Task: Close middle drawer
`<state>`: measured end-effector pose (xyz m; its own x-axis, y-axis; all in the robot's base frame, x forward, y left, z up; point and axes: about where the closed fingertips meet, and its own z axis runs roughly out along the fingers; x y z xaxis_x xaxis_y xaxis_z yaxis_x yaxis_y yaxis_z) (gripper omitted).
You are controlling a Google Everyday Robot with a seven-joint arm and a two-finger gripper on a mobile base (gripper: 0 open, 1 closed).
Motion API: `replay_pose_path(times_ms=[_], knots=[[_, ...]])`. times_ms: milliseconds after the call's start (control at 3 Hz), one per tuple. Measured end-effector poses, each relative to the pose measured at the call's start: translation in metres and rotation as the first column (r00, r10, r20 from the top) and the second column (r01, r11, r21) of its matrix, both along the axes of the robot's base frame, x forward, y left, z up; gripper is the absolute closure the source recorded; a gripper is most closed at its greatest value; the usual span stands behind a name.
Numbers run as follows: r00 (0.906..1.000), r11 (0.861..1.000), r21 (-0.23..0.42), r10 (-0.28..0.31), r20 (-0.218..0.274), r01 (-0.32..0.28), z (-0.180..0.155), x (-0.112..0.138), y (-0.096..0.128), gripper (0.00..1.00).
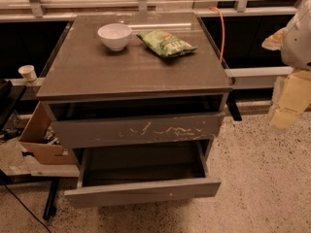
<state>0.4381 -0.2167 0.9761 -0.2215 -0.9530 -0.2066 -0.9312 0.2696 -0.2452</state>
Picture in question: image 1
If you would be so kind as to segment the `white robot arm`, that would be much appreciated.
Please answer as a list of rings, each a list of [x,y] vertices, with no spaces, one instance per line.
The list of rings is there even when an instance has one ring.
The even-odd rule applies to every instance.
[[[306,1],[287,26],[266,38],[261,46],[279,50],[282,62],[293,68],[274,84],[267,129],[286,132],[311,105],[311,1]]]

